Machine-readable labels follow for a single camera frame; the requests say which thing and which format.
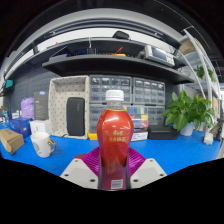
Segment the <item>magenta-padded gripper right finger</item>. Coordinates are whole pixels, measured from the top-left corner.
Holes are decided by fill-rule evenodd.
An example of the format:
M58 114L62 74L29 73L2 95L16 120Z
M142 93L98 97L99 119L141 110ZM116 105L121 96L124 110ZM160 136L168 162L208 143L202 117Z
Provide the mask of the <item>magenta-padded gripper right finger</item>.
M165 176L165 171L154 158L146 159L135 149L129 149L126 181L128 189L136 189L146 186Z

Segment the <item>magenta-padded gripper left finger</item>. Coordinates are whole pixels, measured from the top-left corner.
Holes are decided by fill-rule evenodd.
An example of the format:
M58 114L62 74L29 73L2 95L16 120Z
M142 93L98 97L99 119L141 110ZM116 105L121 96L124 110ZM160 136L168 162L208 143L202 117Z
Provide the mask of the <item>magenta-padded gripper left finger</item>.
M84 188L97 189L100 174L99 148L76 156L60 175L61 178Z

